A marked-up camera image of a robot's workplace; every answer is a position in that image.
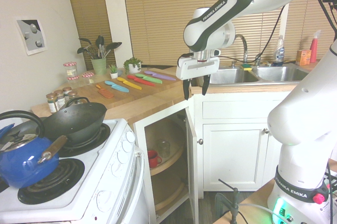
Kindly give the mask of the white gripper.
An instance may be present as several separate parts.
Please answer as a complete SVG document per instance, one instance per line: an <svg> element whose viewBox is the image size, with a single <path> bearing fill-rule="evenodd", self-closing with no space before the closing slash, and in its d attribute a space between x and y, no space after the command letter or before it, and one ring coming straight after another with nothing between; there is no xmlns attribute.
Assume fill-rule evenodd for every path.
<svg viewBox="0 0 337 224"><path fill-rule="evenodd" d="M186 100L190 97L191 79L203 76L202 95L207 93L211 75L219 69L220 59L209 58L206 62L198 62L192 57L180 58L176 69L176 76L183 80L183 92Z"/></svg>

